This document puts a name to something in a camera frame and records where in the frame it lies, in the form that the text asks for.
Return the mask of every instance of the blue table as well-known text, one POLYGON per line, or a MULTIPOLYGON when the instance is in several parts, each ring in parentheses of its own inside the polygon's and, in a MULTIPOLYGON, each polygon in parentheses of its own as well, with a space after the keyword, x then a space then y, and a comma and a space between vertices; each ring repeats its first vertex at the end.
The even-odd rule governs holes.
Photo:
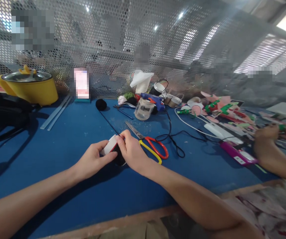
MULTIPOLYGON (((151 116, 146 121, 131 120, 112 107, 115 100, 107 100, 107 104, 109 109, 103 114, 118 132, 127 129, 125 121, 130 121, 143 135, 156 137, 168 133, 169 122, 165 113, 151 116)), ((90 144, 109 139, 115 133, 95 108, 95 102, 71 103, 51 131, 39 129, 55 106, 42 108, 37 116, 43 118, 32 120, 29 131, 0 143, 0 198, 69 168, 90 144)), ((124 111, 134 115, 132 109, 124 111)), ((183 124, 173 109, 168 111, 173 125, 172 134, 186 130, 201 137, 183 124)), ((182 118, 208 132, 202 121, 186 115, 182 118)), ((185 134, 174 138, 186 157, 179 158, 174 145, 169 140, 165 141, 170 157, 163 160, 163 165, 215 194, 278 179, 256 166, 240 166, 218 144, 201 142, 185 134)), ((111 163, 50 203, 15 237, 45 237, 174 204, 175 201, 161 186, 128 166, 120 168, 111 163)))

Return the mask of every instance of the pink phone case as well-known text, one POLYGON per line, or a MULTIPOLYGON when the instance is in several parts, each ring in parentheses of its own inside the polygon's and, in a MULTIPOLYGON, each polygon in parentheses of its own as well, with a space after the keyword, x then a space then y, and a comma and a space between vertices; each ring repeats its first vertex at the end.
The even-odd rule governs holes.
POLYGON ((236 144, 234 142, 229 141, 220 144, 220 147, 223 148, 233 159, 235 159, 242 166, 258 163, 258 160, 256 158, 241 149, 235 149, 234 146, 236 146, 236 144))

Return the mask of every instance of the red scissor handle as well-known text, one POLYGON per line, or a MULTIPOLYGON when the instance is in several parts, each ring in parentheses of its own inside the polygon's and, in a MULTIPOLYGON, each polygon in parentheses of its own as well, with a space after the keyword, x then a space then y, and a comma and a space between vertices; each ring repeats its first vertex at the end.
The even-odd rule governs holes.
POLYGON ((152 147, 154 152, 161 158, 161 159, 168 159, 168 150, 165 147, 165 145, 162 142, 156 141, 154 138, 151 137, 145 137, 146 141, 149 143, 149 145, 152 147), (163 150, 165 151, 165 156, 161 155, 160 152, 155 148, 155 146, 152 144, 151 141, 154 141, 158 143, 160 146, 162 146, 163 150))

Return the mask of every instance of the person's arm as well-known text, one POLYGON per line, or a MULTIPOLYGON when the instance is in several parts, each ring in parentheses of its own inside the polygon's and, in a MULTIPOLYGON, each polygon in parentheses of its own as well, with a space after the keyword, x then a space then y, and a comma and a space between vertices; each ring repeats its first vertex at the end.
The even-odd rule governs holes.
POLYGON ((262 234, 219 197, 148 158, 138 140, 126 130, 117 137, 127 164, 161 185, 197 223, 212 232, 212 238, 263 238, 262 234))
POLYGON ((56 197, 111 162, 116 152, 99 155, 107 143, 92 144, 71 168, 0 199, 0 238, 10 238, 56 197))
POLYGON ((255 134, 254 151, 259 165, 286 179, 286 155, 275 145, 275 140, 278 137, 278 125, 270 125, 257 130, 255 134))

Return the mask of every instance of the pompom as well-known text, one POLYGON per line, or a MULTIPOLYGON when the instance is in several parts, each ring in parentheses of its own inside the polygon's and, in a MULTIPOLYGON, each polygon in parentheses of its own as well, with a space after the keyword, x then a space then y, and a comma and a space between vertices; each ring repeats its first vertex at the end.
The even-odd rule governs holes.
POLYGON ((95 103, 95 106, 99 111, 103 111, 106 109, 107 104, 103 99, 98 99, 95 103))

